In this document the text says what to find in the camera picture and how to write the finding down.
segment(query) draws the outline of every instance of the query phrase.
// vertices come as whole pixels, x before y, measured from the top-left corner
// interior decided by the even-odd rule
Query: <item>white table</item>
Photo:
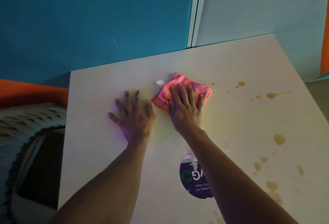
[[[151,99],[160,89],[156,81],[167,81],[174,72],[213,84],[203,128],[237,165],[282,199],[300,223],[327,223],[329,125],[272,34],[73,71],[59,207],[125,148],[120,130],[107,117],[117,110],[114,99],[127,89],[140,89]],[[245,86],[235,88],[239,81]],[[260,95],[269,92],[291,93],[274,99]],[[196,198],[181,183],[187,144],[167,113],[155,106],[154,111],[131,223],[216,223],[221,214],[214,198]],[[275,134],[283,135],[285,144],[278,146]],[[261,164],[260,157],[268,161]]]

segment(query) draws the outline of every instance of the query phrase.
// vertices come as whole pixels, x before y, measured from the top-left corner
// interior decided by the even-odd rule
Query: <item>purple round sticker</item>
[[[197,198],[211,198],[213,195],[209,189],[207,179],[201,169],[199,162],[196,162],[196,164],[198,168],[197,170],[194,170],[191,156],[188,154],[184,156],[179,168],[182,184],[187,192]]]

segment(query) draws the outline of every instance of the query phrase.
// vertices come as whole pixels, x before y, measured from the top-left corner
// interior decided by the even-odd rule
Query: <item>pink cloth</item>
[[[159,91],[159,93],[151,100],[157,107],[165,110],[170,114],[169,110],[169,100],[172,100],[170,87],[177,87],[177,85],[181,83],[185,90],[187,89],[188,85],[191,85],[194,88],[194,96],[195,96],[195,104],[199,101],[199,94],[203,93],[205,102],[210,97],[212,91],[210,86],[207,86],[205,84],[196,83],[189,78],[179,74],[175,73],[171,80],[167,82]]]

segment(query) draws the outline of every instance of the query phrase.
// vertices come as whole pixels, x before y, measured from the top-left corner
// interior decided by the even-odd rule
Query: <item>person's left arm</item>
[[[148,137],[155,118],[150,101],[144,113],[137,91],[134,104],[125,93],[126,107],[115,103],[121,119],[109,117],[128,141],[126,149],[100,174],[76,192],[49,222],[54,223],[129,223],[136,205],[142,164]]]

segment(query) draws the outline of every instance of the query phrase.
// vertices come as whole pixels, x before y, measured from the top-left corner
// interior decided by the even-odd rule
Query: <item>orange panel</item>
[[[327,2],[327,17],[324,27],[324,34],[323,34],[320,74],[323,74],[328,71],[329,71],[329,0]]]
[[[68,88],[0,80],[0,109],[46,102],[67,108]]]

